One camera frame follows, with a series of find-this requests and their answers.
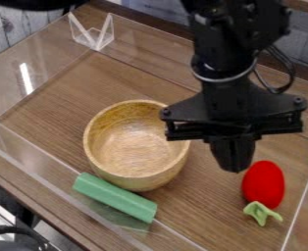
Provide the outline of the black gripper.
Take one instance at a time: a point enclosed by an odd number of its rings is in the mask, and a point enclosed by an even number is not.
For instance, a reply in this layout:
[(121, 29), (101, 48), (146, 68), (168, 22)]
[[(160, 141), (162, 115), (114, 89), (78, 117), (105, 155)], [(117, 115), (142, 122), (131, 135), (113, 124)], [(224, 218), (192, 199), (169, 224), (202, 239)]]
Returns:
[[(170, 141), (202, 139), (210, 143), (220, 167), (240, 173), (251, 167), (264, 135), (303, 131), (308, 100), (294, 94), (272, 94), (249, 78), (202, 86), (192, 98), (161, 110), (165, 135)], [(229, 137), (239, 137), (236, 143)]]

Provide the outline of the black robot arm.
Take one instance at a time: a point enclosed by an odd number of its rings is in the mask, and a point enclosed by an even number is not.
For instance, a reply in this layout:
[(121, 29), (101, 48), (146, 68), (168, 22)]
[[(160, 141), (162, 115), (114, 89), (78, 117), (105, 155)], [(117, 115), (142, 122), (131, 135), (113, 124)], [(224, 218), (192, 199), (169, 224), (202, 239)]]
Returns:
[(256, 141), (265, 134), (303, 130), (308, 100), (272, 86), (259, 73), (260, 53), (269, 51), (296, 74), (276, 47), (289, 34), (289, 9), (281, 0), (181, 0), (194, 34), (192, 70), (202, 91), (160, 112), (170, 140), (210, 144), (220, 167), (240, 173), (251, 167)]

